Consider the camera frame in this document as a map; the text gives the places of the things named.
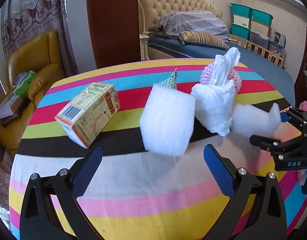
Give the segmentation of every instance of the wooden door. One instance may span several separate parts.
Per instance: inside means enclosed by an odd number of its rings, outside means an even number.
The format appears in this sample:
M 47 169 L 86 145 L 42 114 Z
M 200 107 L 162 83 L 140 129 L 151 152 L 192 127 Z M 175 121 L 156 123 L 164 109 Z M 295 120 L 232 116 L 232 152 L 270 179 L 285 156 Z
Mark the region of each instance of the wooden door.
M 140 61 L 138 0 L 87 0 L 97 68 Z
M 295 106 L 299 107 L 303 101 L 307 101 L 307 88 L 303 71 L 307 70 L 307 38 L 304 48 L 303 60 L 299 74 L 295 82 Z

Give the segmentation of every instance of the colorful tablecloth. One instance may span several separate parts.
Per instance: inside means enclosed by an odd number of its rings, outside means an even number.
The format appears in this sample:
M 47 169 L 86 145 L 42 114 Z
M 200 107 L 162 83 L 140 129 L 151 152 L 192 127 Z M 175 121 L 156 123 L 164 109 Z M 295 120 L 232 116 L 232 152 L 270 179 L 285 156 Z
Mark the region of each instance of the colorful tablecloth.
M 68 139 L 54 116 L 91 82 L 115 85 L 120 111 L 100 133 L 96 144 L 105 157 L 85 195 L 78 202 L 95 228 L 106 239 L 200 239 L 215 223 L 228 198 L 223 196 L 203 161 L 203 149 L 212 143 L 236 167 L 265 176 L 274 171 L 270 154 L 250 145 L 248 138 L 230 133 L 223 138 L 203 133 L 192 140 L 180 159 L 145 152 L 139 119 L 154 83 L 178 69 L 177 88 L 190 93 L 202 69 L 212 59 L 170 59 L 113 66 L 83 73 L 55 83 L 35 111 L 15 157 L 10 182 L 10 213 L 13 233 L 19 239 L 23 195 L 30 175 L 55 175 L 70 168 L 88 150 Z M 273 102 L 280 109 L 288 103 L 276 89 L 243 64 L 235 67 L 242 79 L 236 102 L 269 110 Z M 298 135 L 298 130 L 282 124 L 275 134 L 282 141 Z M 287 213 L 288 232 L 307 206 L 296 173 L 277 172 Z M 60 205 L 53 198 L 60 221 L 73 234 Z M 252 198 L 235 232 L 242 229 Z

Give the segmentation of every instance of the beige leather headboard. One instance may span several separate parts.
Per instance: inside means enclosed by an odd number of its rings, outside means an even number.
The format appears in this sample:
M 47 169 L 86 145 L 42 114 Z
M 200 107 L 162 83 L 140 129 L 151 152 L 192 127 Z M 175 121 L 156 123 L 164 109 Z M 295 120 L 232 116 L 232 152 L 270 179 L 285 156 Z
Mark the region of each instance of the beige leather headboard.
M 141 9 L 140 30 L 143 34 L 155 32 L 161 16 L 177 11 L 208 10 L 221 18 L 223 12 L 209 5 L 205 0 L 138 0 Z

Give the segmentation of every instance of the wooden bed rail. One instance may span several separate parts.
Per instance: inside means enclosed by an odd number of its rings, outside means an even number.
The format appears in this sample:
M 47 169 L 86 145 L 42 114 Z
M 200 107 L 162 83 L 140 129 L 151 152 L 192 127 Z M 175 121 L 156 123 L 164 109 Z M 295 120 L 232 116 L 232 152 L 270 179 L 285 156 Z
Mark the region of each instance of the wooden bed rail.
M 284 54 L 282 57 L 278 56 L 274 52 L 267 50 L 251 41 L 248 41 L 244 38 L 241 38 L 236 35 L 229 35 L 229 42 L 232 42 L 234 44 L 237 44 L 241 47 L 244 47 L 246 49 L 251 50 L 254 53 L 257 53 L 258 55 L 266 58 L 267 60 L 270 60 L 272 63 L 276 64 L 277 66 L 281 67 L 282 69 L 285 69 L 284 63 L 286 60 L 286 54 Z

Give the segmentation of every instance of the black stripe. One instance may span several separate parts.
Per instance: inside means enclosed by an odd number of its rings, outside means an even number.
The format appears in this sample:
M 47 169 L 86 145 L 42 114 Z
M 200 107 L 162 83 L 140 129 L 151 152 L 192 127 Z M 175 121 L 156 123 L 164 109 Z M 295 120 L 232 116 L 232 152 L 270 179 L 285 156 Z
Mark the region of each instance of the black stripe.
M 290 106 L 284 98 L 255 104 L 254 106 L 269 112 L 273 103 L 277 103 L 280 110 Z M 215 135 L 216 134 L 210 133 L 206 128 L 204 128 L 195 118 L 193 134 L 190 142 L 199 141 Z M 92 143 L 92 146 L 95 145 L 102 148 L 104 156 L 146 151 L 142 142 L 140 128 L 100 133 Z M 85 157 L 88 153 L 88 149 L 82 148 L 67 136 L 61 136 L 22 139 L 17 153 L 39 157 Z

